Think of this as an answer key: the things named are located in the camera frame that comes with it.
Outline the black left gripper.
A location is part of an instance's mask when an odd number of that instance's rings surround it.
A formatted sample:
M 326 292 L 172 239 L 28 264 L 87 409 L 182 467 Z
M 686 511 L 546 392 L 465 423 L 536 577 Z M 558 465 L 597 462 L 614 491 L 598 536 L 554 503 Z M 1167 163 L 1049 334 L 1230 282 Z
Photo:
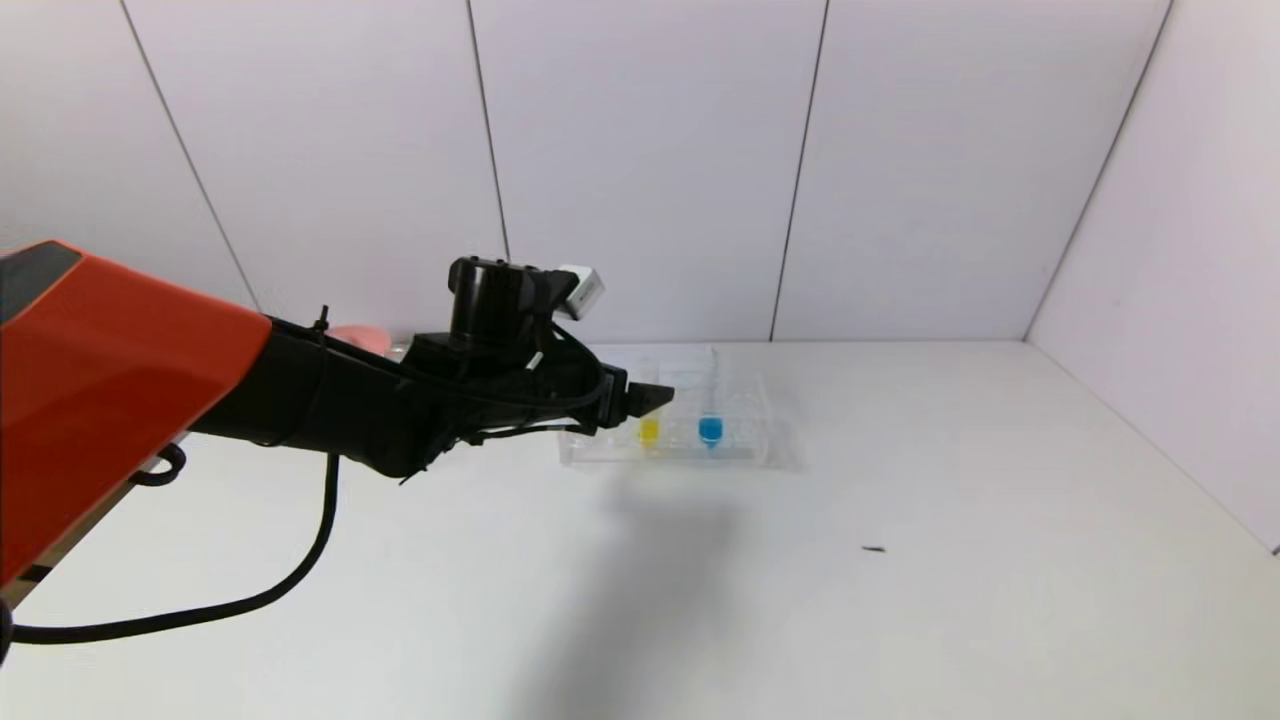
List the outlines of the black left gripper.
M 603 363 L 589 348 L 548 348 L 534 355 L 534 395 L 539 398 L 575 398 L 589 404 L 570 409 L 539 409 L 535 427 L 576 436 L 595 436 L 631 418 L 644 418 L 671 404 L 675 388 L 630 382 L 627 373 Z

